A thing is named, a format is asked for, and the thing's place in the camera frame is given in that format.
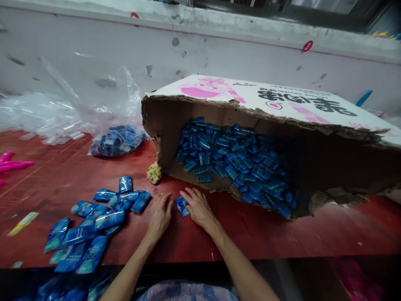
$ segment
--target wooden table surface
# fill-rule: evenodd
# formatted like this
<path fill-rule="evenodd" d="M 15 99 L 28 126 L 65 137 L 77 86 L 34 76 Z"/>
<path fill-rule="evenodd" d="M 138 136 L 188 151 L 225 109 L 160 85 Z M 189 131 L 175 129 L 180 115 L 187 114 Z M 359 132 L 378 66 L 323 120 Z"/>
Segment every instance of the wooden table surface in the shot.
<path fill-rule="evenodd" d="M 70 213 L 79 200 L 91 201 L 100 188 L 118 189 L 118 180 L 131 175 L 134 189 L 152 195 L 179 191 L 191 185 L 164 176 L 158 185 L 145 177 L 155 161 L 153 144 L 147 143 L 120 158 L 87 156 L 88 135 L 64 145 L 44 145 L 35 137 L 21 140 L 22 132 L 0 133 L 0 152 L 14 151 L 13 161 L 35 161 L 23 170 L 0 173 L 0 268 L 48 266 L 52 252 L 43 248 L 53 223 L 70 217 L 77 226 L 81 217 Z M 329 204 L 315 217 L 294 222 L 260 207 L 236 201 L 228 193 L 207 194 L 210 207 L 233 241 L 249 259 L 295 258 L 339 255 L 397 254 L 401 251 L 401 207 L 383 198 L 369 204 Z M 7 236 L 30 212 L 39 215 L 15 236 Z M 150 217 L 129 214 L 124 228 L 113 237 L 102 264 L 125 264 L 145 235 Z M 222 260 L 210 237 L 176 207 L 167 232 L 149 263 L 181 263 Z"/>

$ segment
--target person's right hand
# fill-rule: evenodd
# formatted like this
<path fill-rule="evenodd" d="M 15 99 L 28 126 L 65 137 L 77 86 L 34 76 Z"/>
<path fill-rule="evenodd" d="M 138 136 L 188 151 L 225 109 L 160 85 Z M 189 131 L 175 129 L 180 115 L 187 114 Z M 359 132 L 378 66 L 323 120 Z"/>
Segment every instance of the person's right hand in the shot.
<path fill-rule="evenodd" d="M 191 213 L 192 220 L 209 233 L 217 220 L 209 207 L 205 194 L 196 188 L 185 188 L 185 190 L 188 193 L 180 191 L 180 194 L 189 204 L 186 209 Z"/>

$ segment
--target yellow strip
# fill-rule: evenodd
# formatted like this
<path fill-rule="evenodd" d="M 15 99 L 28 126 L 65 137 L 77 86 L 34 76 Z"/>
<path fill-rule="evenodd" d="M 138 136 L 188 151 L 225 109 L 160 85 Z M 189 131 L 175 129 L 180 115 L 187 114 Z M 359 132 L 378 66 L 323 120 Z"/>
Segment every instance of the yellow strip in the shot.
<path fill-rule="evenodd" d="M 7 234 L 7 236 L 14 236 L 16 234 L 18 234 L 22 228 L 28 226 L 30 224 L 31 221 L 33 221 L 35 219 L 35 217 L 37 217 L 39 215 L 39 213 L 37 212 L 31 212 L 29 213 L 26 217 L 24 217 L 18 224 L 17 226 L 12 229 L 10 231 L 10 233 Z"/>

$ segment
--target torn cardboard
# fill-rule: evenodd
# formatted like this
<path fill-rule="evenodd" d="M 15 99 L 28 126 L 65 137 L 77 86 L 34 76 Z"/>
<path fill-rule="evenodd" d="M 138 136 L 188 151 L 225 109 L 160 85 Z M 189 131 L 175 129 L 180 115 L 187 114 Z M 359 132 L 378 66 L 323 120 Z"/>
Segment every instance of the torn cardboard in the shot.
<path fill-rule="evenodd" d="M 241 200 L 231 179 L 197 183 L 173 160 L 181 128 L 195 117 L 257 134 L 292 137 L 292 215 L 314 214 L 325 204 L 364 203 L 401 184 L 401 130 L 330 94 L 291 87 L 191 75 L 142 100 L 143 125 L 154 137 L 165 173 L 209 191 L 226 189 Z"/>

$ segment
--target hand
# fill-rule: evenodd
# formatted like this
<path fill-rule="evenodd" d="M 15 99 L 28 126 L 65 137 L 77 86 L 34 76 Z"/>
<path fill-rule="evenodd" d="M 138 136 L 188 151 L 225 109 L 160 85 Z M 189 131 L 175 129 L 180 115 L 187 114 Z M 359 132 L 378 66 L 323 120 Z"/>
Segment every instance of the hand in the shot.
<path fill-rule="evenodd" d="M 198 189 L 185 188 L 188 193 L 180 191 L 180 194 L 188 202 L 186 209 L 191 213 L 192 220 L 201 226 L 207 233 L 217 224 L 217 219 L 209 207 L 205 194 Z"/>
<path fill-rule="evenodd" d="M 173 201 L 170 200 L 168 204 L 166 204 L 170 196 L 171 193 L 163 195 L 159 194 L 152 202 L 153 205 L 150 210 L 150 222 L 146 233 L 146 236 L 152 241 L 158 241 L 170 224 Z"/>

